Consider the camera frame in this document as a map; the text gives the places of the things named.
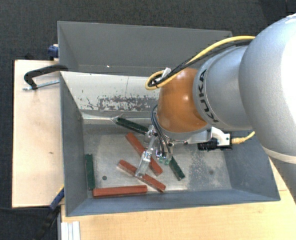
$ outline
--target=cable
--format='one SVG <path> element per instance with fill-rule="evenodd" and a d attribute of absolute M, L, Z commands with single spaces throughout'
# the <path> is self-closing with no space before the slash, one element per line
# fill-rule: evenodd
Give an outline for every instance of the cable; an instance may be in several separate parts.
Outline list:
<path fill-rule="evenodd" d="M 238 145 L 238 144 L 241 144 L 241 143 L 244 143 L 246 142 L 248 139 L 252 138 L 256 133 L 253 131 L 251 132 L 248 136 L 246 137 L 241 137 L 241 138 L 233 138 L 231 140 L 231 143 L 232 144 L 235 144 L 235 145 Z"/>
<path fill-rule="evenodd" d="M 167 144 L 167 140 L 166 140 L 166 137 L 164 136 L 164 134 L 162 133 L 162 130 L 161 130 L 161 127 L 159 125 L 159 122 L 158 120 L 156 119 L 156 116 L 154 114 L 154 110 L 157 108 L 158 105 L 155 105 L 154 108 L 152 109 L 151 111 L 151 122 L 152 122 L 152 125 L 154 126 L 154 128 L 156 129 L 156 132 L 158 133 L 158 138 L 159 138 L 159 141 L 160 141 L 160 145 L 161 145 L 161 150 L 162 150 L 162 156 L 165 154 L 165 151 L 164 151 L 164 147 L 163 147 L 163 144 L 162 142 L 165 143 L 166 147 L 167 147 L 167 151 L 168 153 L 170 153 L 170 148 L 168 147 L 168 144 Z"/>
<path fill-rule="evenodd" d="M 184 65 L 184 69 L 191 66 L 191 65 L 193 65 L 197 61 L 204 60 L 207 57 L 213 57 L 213 56 L 217 55 L 218 53 L 220 53 L 221 51 L 226 50 L 227 48 L 230 48 L 230 47 L 233 47 L 233 46 L 240 47 L 240 46 L 248 45 L 250 42 L 251 42 L 251 40 L 246 40 L 246 41 L 241 40 L 241 41 L 236 41 L 236 42 L 233 42 L 233 43 L 223 44 L 223 45 L 221 45 L 222 46 L 221 48 L 217 47 L 217 48 L 213 49 L 212 51 L 210 51 L 210 52 L 206 53 L 205 55 L 203 55 L 202 57 L 198 58 L 196 61 L 186 63 Z"/>
<path fill-rule="evenodd" d="M 58 192 L 58 194 L 56 195 L 56 197 L 51 202 L 48 208 L 49 212 L 41 226 L 41 229 L 38 230 L 38 232 L 36 233 L 36 235 L 32 240 L 41 240 L 45 235 L 45 233 L 47 232 L 47 230 L 53 225 L 54 221 L 56 220 L 57 216 L 60 213 L 61 208 L 59 203 L 63 199 L 63 197 L 64 197 L 64 186 L 62 185 L 60 191 Z"/>
<path fill-rule="evenodd" d="M 7 212 L 7 213 L 14 213 L 15 215 L 21 215 L 21 216 L 34 216 L 34 217 L 41 217 L 40 215 L 38 215 L 37 213 L 29 213 L 32 211 L 44 211 L 48 209 L 48 207 L 44 206 L 44 207 L 25 207 L 25 208 L 3 208 L 0 207 L 0 211 L 2 212 Z"/>
<path fill-rule="evenodd" d="M 209 53 L 210 51 L 214 50 L 215 48 L 222 46 L 224 44 L 230 43 L 230 42 L 236 42 L 236 41 L 244 41 L 244 40 L 253 40 L 255 38 L 255 36 L 249 36 L 249 35 L 241 35 L 241 36 L 233 36 L 230 38 L 226 38 L 224 40 L 221 40 L 219 42 L 216 42 L 212 45 L 210 45 L 209 47 L 205 48 L 204 50 L 202 50 L 200 53 L 198 53 L 196 56 L 192 57 L 189 60 L 186 60 L 185 62 L 183 62 L 182 64 L 180 64 L 179 66 L 177 66 L 174 70 L 172 70 L 166 77 L 164 77 L 163 79 L 161 79 L 158 82 L 155 82 L 155 79 L 159 76 L 161 76 L 163 71 L 159 71 L 156 72 L 154 74 L 152 74 L 148 80 L 145 83 L 145 88 L 149 91 L 151 90 L 155 90 L 157 88 L 160 88 L 164 85 L 166 85 L 167 83 L 169 83 L 173 78 L 175 78 L 181 70 L 185 69 L 186 67 L 194 64 L 195 62 L 199 61 L 200 59 L 203 59 L 205 57 L 205 55 L 207 53 Z"/>

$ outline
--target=black connector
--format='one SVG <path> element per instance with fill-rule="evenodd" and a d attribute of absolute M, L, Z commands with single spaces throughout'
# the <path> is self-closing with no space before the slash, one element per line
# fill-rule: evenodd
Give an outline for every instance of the black connector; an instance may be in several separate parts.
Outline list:
<path fill-rule="evenodd" d="M 221 150 L 232 149 L 231 141 L 230 141 L 230 145 L 218 146 L 218 140 L 216 138 L 211 138 L 208 142 L 198 143 L 197 145 L 198 145 L 198 150 L 201 150 L 201 151 L 210 151 L 210 150 L 216 150 L 216 149 L 221 149 Z"/>

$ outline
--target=yellow cable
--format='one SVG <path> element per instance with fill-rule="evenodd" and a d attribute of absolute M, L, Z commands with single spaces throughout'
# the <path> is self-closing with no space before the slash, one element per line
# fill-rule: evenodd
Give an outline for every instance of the yellow cable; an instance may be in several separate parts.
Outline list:
<path fill-rule="evenodd" d="M 146 81 L 146 83 L 144 84 L 144 87 L 145 87 L 148 91 L 155 90 L 155 89 L 157 88 L 156 86 L 149 87 L 148 84 L 150 83 L 150 81 L 151 81 L 154 77 L 156 77 L 156 76 L 158 76 L 158 75 L 162 75 L 162 73 L 163 73 L 163 70 L 158 71 L 158 72 L 152 74 L 152 75 L 149 77 L 149 79 Z"/>
<path fill-rule="evenodd" d="M 243 143 L 243 142 L 246 142 L 249 138 L 252 138 L 254 135 L 255 135 L 256 133 L 253 131 L 253 132 L 251 132 L 248 136 L 246 136 L 246 137 L 242 137 L 242 138 L 233 138 L 232 140 L 231 140 L 231 143 L 232 144 L 235 144 L 235 145 L 237 145 L 237 144 L 241 144 L 241 143 Z"/>
<path fill-rule="evenodd" d="M 240 41 L 240 40 L 252 40 L 254 39 L 255 36 L 250 36 L 250 35 L 240 35 L 240 36 L 233 36 L 230 38 L 226 38 L 223 39 L 221 41 L 218 41 L 212 45 L 210 45 L 209 47 L 205 48 L 204 50 L 202 50 L 200 53 L 198 53 L 196 56 L 194 56 L 192 59 L 190 59 L 187 63 L 193 62 L 194 60 L 197 60 L 198 58 L 200 58 L 201 56 L 205 55 L 206 53 L 210 52 L 211 50 L 215 49 L 218 46 L 224 45 L 226 43 L 230 43 L 230 42 L 234 42 L 234 41 Z M 151 90 L 155 90 L 156 88 L 160 88 L 162 86 L 165 86 L 168 82 L 170 82 L 173 78 L 175 78 L 180 72 L 177 72 L 176 74 L 174 74 L 173 76 L 169 77 L 168 79 L 164 80 L 163 82 L 161 82 L 160 84 L 158 84 L 158 87 L 156 86 L 151 86 L 149 87 L 149 83 L 152 81 L 152 79 L 157 76 L 162 74 L 163 71 L 159 71 L 154 73 L 153 75 L 151 75 L 148 80 L 145 83 L 145 88 L 149 91 Z"/>

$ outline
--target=rust stain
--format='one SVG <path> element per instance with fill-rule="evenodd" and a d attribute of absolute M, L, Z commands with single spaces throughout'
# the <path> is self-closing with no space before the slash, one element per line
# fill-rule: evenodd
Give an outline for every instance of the rust stain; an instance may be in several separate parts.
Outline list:
<path fill-rule="evenodd" d="M 99 110 L 105 111 L 148 111 L 151 110 L 153 105 L 156 104 L 155 97 L 148 96 L 132 96 L 124 97 L 121 95 L 116 96 L 100 96 L 98 97 L 97 106 Z"/>

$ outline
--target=green wooden block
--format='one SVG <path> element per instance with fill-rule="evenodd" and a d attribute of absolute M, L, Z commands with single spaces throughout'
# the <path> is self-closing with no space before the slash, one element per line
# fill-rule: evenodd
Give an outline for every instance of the green wooden block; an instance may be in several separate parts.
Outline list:
<path fill-rule="evenodd" d="M 116 124 L 125 128 L 128 128 L 130 130 L 133 130 L 140 134 L 146 134 L 146 132 L 149 130 L 147 127 L 137 124 L 135 122 L 129 121 L 127 119 L 118 117 L 116 120 Z"/>
<path fill-rule="evenodd" d="M 85 161 L 86 161 L 86 174 L 87 174 L 88 189 L 93 190 L 96 187 L 96 185 L 95 185 L 95 180 L 94 180 L 92 155 L 86 154 Z"/>
<path fill-rule="evenodd" d="M 181 168 L 179 167 L 177 161 L 174 159 L 173 156 L 172 156 L 172 159 L 169 163 L 169 167 L 173 171 L 174 175 L 177 177 L 178 181 L 180 181 L 186 177 L 184 175 L 184 173 L 181 171 Z"/>

